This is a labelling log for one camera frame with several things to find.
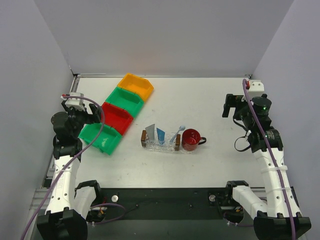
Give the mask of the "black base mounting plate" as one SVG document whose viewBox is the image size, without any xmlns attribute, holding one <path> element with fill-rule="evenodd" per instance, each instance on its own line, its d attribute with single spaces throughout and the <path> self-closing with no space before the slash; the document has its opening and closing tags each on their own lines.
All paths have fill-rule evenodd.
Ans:
<svg viewBox="0 0 320 240">
<path fill-rule="evenodd" d="M 89 211 L 88 222 L 121 220 L 220 220 L 239 223 L 244 209 L 225 187 L 214 188 L 102 188 L 93 205 L 114 203 Z"/>
</svg>

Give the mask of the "white toothbrush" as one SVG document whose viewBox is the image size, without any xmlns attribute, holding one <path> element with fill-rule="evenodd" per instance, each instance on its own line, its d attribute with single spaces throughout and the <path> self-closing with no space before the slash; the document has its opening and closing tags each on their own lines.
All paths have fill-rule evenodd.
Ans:
<svg viewBox="0 0 320 240">
<path fill-rule="evenodd" d="M 184 126 L 184 125 L 181 125 L 180 127 L 179 127 L 179 129 L 177 130 L 177 132 L 173 135 L 173 137 L 170 139 L 170 143 L 172 143 L 175 139 L 176 139 L 176 137 L 177 137 L 177 135 L 181 132 L 181 131 L 184 131 L 186 129 L 186 127 Z"/>
</svg>

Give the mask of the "red cup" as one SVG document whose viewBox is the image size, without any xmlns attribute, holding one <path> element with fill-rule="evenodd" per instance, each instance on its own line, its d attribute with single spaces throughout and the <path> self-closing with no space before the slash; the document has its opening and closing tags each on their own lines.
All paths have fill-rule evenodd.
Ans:
<svg viewBox="0 0 320 240">
<path fill-rule="evenodd" d="M 194 151 L 198 145 L 203 145 L 207 142 L 207 138 L 200 135 L 200 133 L 193 129 L 186 129 L 182 133 L 181 145 L 186 151 Z"/>
</svg>

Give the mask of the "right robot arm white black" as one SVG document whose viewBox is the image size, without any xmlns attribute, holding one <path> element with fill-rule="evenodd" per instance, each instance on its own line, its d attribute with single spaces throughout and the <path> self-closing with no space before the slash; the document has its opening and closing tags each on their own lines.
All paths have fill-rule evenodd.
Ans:
<svg viewBox="0 0 320 240">
<path fill-rule="evenodd" d="M 251 103 L 243 95 L 226 95 L 222 117 L 227 118 L 234 108 L 233 121 L 242 121 L 248 149 L 260 167 L 266 199 L 260 199 L 244 180 L 228 181 L 226 198 L 250 215 L 258 239 L 297 240 L 312 224 L 302 215 L 290 186 L 283 142 L 269 118 L 271 105 L 266 94 L 253 97 Z"/>
</svg>

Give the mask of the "white toothpaste tube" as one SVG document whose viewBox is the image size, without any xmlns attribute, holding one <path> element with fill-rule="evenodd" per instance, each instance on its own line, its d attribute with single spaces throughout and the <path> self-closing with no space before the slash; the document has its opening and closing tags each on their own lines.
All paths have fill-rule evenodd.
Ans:
<svg viewBox="0 0 320 240">
<path fill-rule="evenodd" d="M 147 134 L 148 141 L 151 143 L 155 143 L 155 124 L 151 124 L 145 127 L 145 131 Z"/>
</svg>

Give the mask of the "green plastic bin lower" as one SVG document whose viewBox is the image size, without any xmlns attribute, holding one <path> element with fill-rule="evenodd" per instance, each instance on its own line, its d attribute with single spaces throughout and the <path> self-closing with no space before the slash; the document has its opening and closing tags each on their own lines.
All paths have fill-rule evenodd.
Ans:
<svg viewBox="0 0 320 240">
<path fill-rule="evenodd" d="M 81 130 L 78 137 L 88 145 L 97 136 L 101 126 L 101 123 L 87 124 Z M 99 149 L 102 153 L 110 156 L 115 151 L 122 137 L 123 136 L 114 128 L 104 124 L 102 132 L 92 146 Z"/>
</svg>

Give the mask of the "green plastic bin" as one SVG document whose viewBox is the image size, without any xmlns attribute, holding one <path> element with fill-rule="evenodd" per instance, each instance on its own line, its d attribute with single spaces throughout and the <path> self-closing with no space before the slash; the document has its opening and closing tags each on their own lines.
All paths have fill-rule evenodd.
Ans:
<svg viewBox="0 0 320 240">
<path fill-rule="evenodd" d="M 101 126 L 101 123 L 87 124 L 81 130 L 78 137 L 88 145 L 97 136 Z M 92 146 L 99 149 L 102 153 L 110 156 L 115 151 L 122 137 L 123 136 L 114 128 L 104 124 L 102 132 Z"/>
<path fill-rule="evenodd" d="M 139 95 L 120 87 L 116 87 L 105 102 L 126 110 L 133 118 L 137 117 L 144 105 Z"/>
</svg>

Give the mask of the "blue toothpaste box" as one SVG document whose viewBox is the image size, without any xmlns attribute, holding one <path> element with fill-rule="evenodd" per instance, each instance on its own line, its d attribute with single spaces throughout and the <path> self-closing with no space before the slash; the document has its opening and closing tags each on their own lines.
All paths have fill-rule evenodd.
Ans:
<svg viewBox="0 0 320 240">
<path fill-rule="evenodd" d="M 164 145 L 165 144 L 165 132 L 163 130 L 161 130 L 160 128 L 156 128 L 156 132 L 157 132 L 158 143 L 160 145 Z"/>
</svg>

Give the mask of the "red plastic bin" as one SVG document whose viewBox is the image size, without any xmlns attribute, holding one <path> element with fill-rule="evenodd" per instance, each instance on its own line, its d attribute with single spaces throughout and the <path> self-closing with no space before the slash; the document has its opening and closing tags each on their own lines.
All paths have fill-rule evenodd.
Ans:
<svg viewBox="0 0 320 240">
<path fill-rule="evenodd" d="M 123 136 L 134 120 L 131 114 L 108 102 L 104 102 L 101 107 L 104 112 L 104 124 L 112 127 Z"/>
</svg>

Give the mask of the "clear glass tray wooden handles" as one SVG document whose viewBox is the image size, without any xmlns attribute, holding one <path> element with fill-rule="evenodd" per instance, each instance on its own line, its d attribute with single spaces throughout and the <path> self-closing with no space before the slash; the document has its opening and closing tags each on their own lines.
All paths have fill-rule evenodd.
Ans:
<svg viewBox="0 0 320 240">
<path fill-rule="evenodd" d="M 178 134 L 173 142 L 170 142 L 171 138 L 175 135 L 174 132 L 165 132 L 164 144 L 159 144 L 157 131 L 154 131 L 155 140 L 149 140 L 147 131 L 144 129 L 141 134 L 141 146 L 151 152 L 159 153 L 175 153 L 175 154 L 191 154 L 191 151 L 187 151 L 182 147 L 182 135 Z"/>
</svg>

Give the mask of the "yellow plastic bin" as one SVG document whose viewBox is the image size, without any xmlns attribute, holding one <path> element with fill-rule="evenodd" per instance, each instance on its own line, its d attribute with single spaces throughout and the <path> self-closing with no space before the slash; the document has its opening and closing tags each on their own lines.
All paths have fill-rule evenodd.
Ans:
<svg viewBox="0 0 320 240">
<path fill-rule="evenodd" d="M 132 73 L 127 73 L 117 87 L 137 94 L 144 102 L 149 99 L 154 90 L 153 85 L 147 79 Z"/>
</svg>

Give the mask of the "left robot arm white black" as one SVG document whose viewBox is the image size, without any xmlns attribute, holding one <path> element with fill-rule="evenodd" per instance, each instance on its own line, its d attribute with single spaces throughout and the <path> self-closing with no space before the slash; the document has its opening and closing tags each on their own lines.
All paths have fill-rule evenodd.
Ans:
<svg viewBox="0 0 320 240">
<path fill-rule="evenodd" d="M 101 122 L 101 108 L 89 104 L 62 102 L 64 111 L 51 118 L 55 136 L 53 157 L 55 172 L 50 185 L 50 201 L 45 214 L 38 216 L 37 229 L 44 240 L 85 240 L 90 206 L 101 203 L 103 194 L 97 181 L 76 185 L 83 143 L 79 134 L 84 125 Z"/>
</svg>

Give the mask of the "green plastic bin upper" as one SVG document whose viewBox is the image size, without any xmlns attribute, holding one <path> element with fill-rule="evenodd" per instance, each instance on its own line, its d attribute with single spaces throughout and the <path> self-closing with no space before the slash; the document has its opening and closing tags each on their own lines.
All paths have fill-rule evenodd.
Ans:
<svg viewBox="0 0 320 240">
<path fill-rule="evenodd" d="M 120 87 L 116 87 L 105 102 L 126 110 L 133 118 L 137 117 L 144 105 L 139 95 Z"/>
</svg>

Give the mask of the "aluminium frame rail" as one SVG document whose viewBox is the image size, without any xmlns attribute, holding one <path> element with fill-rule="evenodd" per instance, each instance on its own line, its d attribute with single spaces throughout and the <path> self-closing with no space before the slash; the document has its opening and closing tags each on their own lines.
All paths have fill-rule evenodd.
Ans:
<svg viewBox="0 0 320 240">
<path fill-rule="evenodd" d="M 265 191 L 264 188 L 252 187 L 251 190 L 265 204 L 268 203 L 267 202 L 266 191 Z M 42 202 L 42 200 L 44 199 L 46 193 L 47 193 L 47 189 L 46 188 L 36 189 L 35 192 L 34 192 L 34 195 L 33 195 L 29 210 L 36 210 L 39 207 L 39 205 Z M 45 200 L 45 202 L 42 205 L 42 207 L 40 208 L 40 210 L 46 210 L 47 209 L 48 204 L 50 202 L 50 199 L 51 199 L 51 193 L 48 195 L 47 199 Z"/>
</svg>

